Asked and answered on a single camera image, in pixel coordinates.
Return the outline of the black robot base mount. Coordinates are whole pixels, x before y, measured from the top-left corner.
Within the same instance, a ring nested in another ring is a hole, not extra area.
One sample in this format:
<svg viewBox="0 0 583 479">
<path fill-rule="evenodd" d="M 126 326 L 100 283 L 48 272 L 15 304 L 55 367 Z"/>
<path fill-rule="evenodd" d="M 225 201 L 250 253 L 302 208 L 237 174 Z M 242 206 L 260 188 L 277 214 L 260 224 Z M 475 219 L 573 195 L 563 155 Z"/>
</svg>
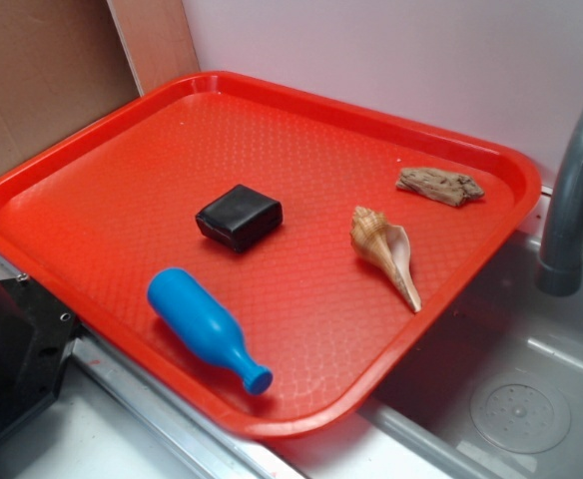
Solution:
<svg viewBox="0 0 583 479">
<path fill-rule="evenodd" d="M 35 279 L 0 280 L 0 441 L 57 400 L 77 327 Z"/>
</svg>

